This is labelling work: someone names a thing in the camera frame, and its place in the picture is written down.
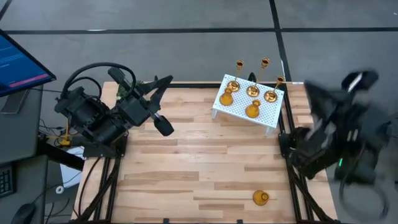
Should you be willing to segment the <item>short brass candlestick holder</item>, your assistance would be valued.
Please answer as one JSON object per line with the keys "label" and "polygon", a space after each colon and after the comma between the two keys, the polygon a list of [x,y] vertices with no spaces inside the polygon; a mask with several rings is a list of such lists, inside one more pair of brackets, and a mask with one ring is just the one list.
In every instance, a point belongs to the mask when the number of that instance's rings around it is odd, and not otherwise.
{"label": "short brass candlestick holder", "polygon": [[276,84],[273,90],[269,90],[266,91],[264,94],[264,99],[269,102],[269,103],[273,103],[277,100],[278,96],[277,93],[275,92],[276,89],[278,89],[278,87],[283,84],[283,82],[285,81],[285,78],[283,76],[278,76],[277,80],[276,80]]}

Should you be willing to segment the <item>white paper sheet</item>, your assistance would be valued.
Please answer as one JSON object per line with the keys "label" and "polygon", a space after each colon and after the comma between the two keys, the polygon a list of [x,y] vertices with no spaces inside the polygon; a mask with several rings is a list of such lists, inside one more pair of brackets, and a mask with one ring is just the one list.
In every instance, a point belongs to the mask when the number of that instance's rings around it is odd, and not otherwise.
{"label": "white paper sheet", "polygon": [[[73,154],[73,155],[78,156],[81,159],[85,160],[85,158],[83,157],[83,152],[84,152],[83,146],[68,149],[67,152],[69,154]],[[63,164],[60,164],[60,170],[61,170],[61,175],[62,175],[62,186],[64,189],[67,189],[69,187],[72,187],[72,186],[80,183],[81,171],[71,168],[71,167],[68,167]]]}

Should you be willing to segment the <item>black aluminium table frame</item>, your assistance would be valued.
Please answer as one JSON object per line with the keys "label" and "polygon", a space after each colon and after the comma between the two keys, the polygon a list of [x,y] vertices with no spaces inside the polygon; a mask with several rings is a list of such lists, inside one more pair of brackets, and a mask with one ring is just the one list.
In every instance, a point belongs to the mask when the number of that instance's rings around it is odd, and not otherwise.
{"label": "black aluminium table frame", "polygon": [[[211,109],[217,82],[174,82],[162,113],[174,126],[169,137],[151,122],[132,129],[115,184],[90,222],[108,224],[335,224],[336,210],[325,172],[307,182],[329,216],[321,221],[289,179],[278,135],[312,123],[301,83],[284,86],[276,132]],[[264,206],[257,190],[269,194]]]}

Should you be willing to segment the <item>green potted plant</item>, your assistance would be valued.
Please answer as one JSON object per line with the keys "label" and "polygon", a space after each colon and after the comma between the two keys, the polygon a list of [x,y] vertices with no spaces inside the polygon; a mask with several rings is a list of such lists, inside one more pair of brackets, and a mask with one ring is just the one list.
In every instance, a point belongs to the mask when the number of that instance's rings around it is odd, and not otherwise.
{"label": "green potted plant", "polygon": [[137,82],[134,86],[134,91],[129,94],[129,88],[124,88],[122,85],[118,85],[118,92],[116,93],[116,99],[131,99],[131,98],[140,98],[142,94],[139,91],[139,85],[142,84],[141,81]]}

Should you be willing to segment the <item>medium brass candlestick holder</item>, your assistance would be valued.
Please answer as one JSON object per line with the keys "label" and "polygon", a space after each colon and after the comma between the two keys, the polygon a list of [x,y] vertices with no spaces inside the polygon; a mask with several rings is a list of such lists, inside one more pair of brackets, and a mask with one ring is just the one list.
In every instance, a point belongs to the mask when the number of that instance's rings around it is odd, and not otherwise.
{"label": "medium brass candlestick holder", "polygon": [[242,60],[238,60],[236,62],[236,73],[235,73],[234,79],[231,80],[227,85],[228,88],[231,88],[232,92],[237,92],[240,89],[240,84],[238,83],[238,77],[241,73],[243,66],[244,66],[244,62]]}

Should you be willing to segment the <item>black computer mouse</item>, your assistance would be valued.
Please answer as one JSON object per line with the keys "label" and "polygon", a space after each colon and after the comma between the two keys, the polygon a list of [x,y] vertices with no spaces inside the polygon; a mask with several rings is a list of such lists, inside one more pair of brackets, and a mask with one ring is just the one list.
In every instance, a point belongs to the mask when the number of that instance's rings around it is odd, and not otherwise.
{"label": "black computer mouse", "polygon": [[13,216],[11,224],[30,224],[34,216],[35,209],[36,207],[33,203],[23,204]]}

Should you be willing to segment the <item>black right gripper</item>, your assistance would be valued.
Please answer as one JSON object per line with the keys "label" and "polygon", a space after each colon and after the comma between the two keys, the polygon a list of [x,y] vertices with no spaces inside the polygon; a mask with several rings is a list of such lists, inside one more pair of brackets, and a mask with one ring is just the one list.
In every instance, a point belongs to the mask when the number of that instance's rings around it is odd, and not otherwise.
{"label": "black right gripper", "polygon": [[340,89],[305,80],[311,115],[317,126],[332,129],[343,141],[360,141],[375,150],[388,145],[388,115],[366,99],[378,79],[375,70],[358,70],[343,79]]}

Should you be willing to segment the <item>white perforated metal shelf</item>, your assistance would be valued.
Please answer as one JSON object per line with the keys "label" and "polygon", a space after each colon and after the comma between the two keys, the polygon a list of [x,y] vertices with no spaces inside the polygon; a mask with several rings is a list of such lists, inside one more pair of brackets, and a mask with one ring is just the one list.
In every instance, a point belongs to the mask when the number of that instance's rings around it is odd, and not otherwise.
{"label": "white perforated metal shelf", "polygon": [[[284,99],[284,91],[276,89],[275,93],[277,95],[277,100],[270,103],[264,99],[264,94],[267,91],[272,91],[273,88],[258,84],[257,87],[260,90],[260,95],[253,98],[247,95],[246,89],[253,85],[254,82],[238,78],[237,81],[240,84],[240,89],[239,91],[232,93],[233,104],[224,106],[220,103],[220,96],[224,93],[224,89],[227,87],[227,84],[234,79],[235,77],[232,75],[224,75],[217,92],[216,99],[213,103],[212,118],[216,118],[217,112],[222,112],[252,123],[260,124],[266,128],[265,135],[270,136],[277,128],[281,106]],[[253,100],[259,100],[261,102],[261,105],[259,106],[259,116],[257,118],[250,118],[245,114],[246,107],[249,106]]]}

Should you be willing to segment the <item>black desk support bar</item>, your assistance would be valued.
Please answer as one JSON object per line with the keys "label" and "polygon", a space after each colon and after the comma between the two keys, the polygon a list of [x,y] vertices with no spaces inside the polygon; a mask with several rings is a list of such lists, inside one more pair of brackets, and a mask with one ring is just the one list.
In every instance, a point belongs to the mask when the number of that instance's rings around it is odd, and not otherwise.
{"label": "black desk support bar", "polygon": [[51,161],[58,162],[59,164],[63,164],[67,167],[71,167],[73,169],[82,171],[85,161],[74,155],[70,154],[66,151],[63,151],[55,146],[52,146],[44,141],[37,142],[37,152],[39,155],[46,155]]}

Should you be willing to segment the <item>black keyboard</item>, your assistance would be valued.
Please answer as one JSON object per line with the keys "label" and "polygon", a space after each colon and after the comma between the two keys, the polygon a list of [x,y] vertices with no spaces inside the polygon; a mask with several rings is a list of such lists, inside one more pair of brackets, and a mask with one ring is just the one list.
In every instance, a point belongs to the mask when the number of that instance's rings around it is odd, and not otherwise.
{"label": "black keyboard", "polygon": [[12,166],[0,167],[0,198],[15,192],[15,178]]}

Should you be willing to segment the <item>amber glass candle holder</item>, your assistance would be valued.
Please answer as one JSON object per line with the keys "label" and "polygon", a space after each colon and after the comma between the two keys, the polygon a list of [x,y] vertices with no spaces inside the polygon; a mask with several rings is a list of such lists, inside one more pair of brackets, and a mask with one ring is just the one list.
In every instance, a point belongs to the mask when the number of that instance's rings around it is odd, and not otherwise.
{"label": "amber glass candle holder", "polygon": [[220,96],[219,101],[224,106],[230,106],[233,104],[233,96],[232,89],[230,87],[226,87],[224,89],[224,93]]}
{"label": "amber glass candle holder", "polygon": [[261,102],[259,100],[253,100],[250,105],[248,105],[245,109],[245,114],[249,118],[257,118],[259,116],[259,107]]}
{"label": "amber glass candle holder", "polygon": [[253,202],[258,206],[264,206],[269,201],[269,194],[263,190],[257,190],[252,195]]}

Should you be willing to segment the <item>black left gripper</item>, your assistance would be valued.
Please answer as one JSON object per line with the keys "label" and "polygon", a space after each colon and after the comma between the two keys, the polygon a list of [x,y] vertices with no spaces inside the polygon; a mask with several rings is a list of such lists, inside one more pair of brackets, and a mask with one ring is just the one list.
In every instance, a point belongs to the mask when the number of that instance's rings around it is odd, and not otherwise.
{"label": "black left gripper", "polygon": [[121,116],[128,121],[131,126],[140,126],[149,118],[152,118],[155,128],[163,135],[170,136],[174,128],[165,116],[158,113],[160,110],[160,101],[164,95],[165,89],[171,84],[174,77],[172,75],[158,79],[155,76],[153,82],[139,83],[136,86],[140,94],[147,95],[152,90],[157,89],[146,100],[144,97],[122,99],[119,101],[119,112]]}

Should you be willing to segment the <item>computer monitor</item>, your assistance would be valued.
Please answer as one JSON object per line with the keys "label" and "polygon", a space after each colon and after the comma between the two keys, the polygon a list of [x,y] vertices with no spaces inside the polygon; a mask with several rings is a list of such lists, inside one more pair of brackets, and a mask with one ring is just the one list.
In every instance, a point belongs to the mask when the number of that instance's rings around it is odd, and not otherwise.
{"label": "computer monitor", "polygon": [[0,113],[17,114],[33,87],[56,76],[0,29]]}

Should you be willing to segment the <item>tall brass candlestick holder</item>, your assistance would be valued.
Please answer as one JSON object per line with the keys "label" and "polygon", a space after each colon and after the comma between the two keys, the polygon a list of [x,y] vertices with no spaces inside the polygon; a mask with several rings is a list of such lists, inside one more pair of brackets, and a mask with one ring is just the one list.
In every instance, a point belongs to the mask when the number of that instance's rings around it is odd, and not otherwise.
{"label": "tall brass candlestick holder", "polygon": [[265,69],[268,67],[270,64],[270,59],[269,58],[262,58],[261,59],[261,69],[260,72],[258,73],[258,76],[256,76],[256,80],[254,81],[253,85],[250,85],[246,89],[246,93],[250,97],[257,97],[260,94],[260,89],[259,89],[259,81],[260,78],[265,74]]}

